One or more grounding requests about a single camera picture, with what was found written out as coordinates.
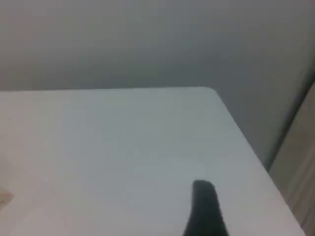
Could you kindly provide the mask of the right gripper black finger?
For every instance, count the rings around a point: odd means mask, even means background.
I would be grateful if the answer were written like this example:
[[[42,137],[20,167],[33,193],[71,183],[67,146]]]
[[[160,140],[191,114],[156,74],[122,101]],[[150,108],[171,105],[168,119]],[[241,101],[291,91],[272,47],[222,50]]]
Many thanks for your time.
[[[214,185],[206,180],[192,184],[191,212],[184,236],[228,236],[218,195]]]

